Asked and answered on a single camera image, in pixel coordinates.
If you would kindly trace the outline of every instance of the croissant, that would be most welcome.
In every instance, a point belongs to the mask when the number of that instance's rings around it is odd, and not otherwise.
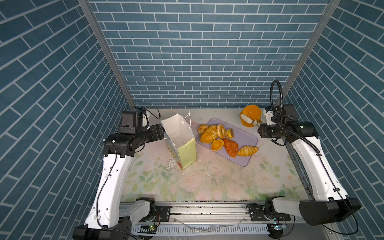
[[[198,129],[199,133],[200,133],[200,134],[203,134],[204,131],[205,131],[208,127],[209,127],[209,126],[208,126],[207,124],[202,124],[202,125],[200,125],[200,127],[199,127],[199,129]]]
[[[253,147],[253,146],[244,146],[237,151],[237,155],[242,156],[242,157],[248,157],[254,154],[259,150],[258,147]]]

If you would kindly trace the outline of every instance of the brick tile wallpaper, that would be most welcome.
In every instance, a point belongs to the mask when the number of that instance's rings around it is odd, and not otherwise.
[[[335,174],[362,209],[350,239],[384,238],[384,1],[342,0],[286,101],[314,123]],[[352,218],[338,224],[355,230]]]
[[[139,106],[242,108],[284,85],[329,0],[91,0]]]
[[[0,1],[0,239],[71,239],[125,97],[77,0]]]

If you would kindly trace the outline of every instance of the sliced orange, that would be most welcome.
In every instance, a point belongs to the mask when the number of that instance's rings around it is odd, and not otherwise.
[[[232,138],[233,138],[233,130],[232,130],[232,128],[227,129],[227,130],[225,131],[225,136],[226,136],[227,138],[229,138],[229,139],[232,139]]]
[[[246,106],[243,111],[240,113],[248,116],[250,119],[252,119],[254,122],[260,122],[260,118],[262,116],[261,109],[256,105],[248,105]],[[241,123],[246,127],[253,127],[252,123],[247,123],[243,119],[241,119]]]
[[[224,141],[221,139],[216,139],[211,144],[211,149],[213,151],[219,151],[224,146]]]

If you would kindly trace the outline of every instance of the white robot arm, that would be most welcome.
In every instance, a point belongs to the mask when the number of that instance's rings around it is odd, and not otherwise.
[[[279,86],[274,80],[271,85]],[[285,213],[301,216],[308,224],[315,226],[325,223],[340,222],[351,216],[361,205],[357,198],[348,196],[347,191],[339,183],[329,162],[324,155],[319,136],[315,127],[310,122],[299,122],[293,105],[271,105],[263,110],[262,124],[258,133],[262,138],[275,138],[272,140],[280,146],[289,142],[297,152],[308,175],[312,186],[313,200],[297,200],[285,197],[267,198],[265,203],[266,216],[273,213]],[[285,138],[284,145],[277,143],[278,138]]]
[[[153,198],[137,199],[122,219],[119,218],[119,205],[135,150],[147,142],[163,138],[161,124],[149,126],[145,113],[123,111],[119,133],[104,140],[103,170],[96,197],[84,225],[74,229],[73,239],[127,239],[132,225],[144,217],[155,218]]]

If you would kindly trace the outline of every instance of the green paper bag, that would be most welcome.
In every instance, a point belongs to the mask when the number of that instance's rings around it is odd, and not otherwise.
[[[176,158],[181,169],[196,162],[196,140],[190,127],[190,114],[184,118],[176,114],[161,121],[165,129],[164,139],[172,155]]]

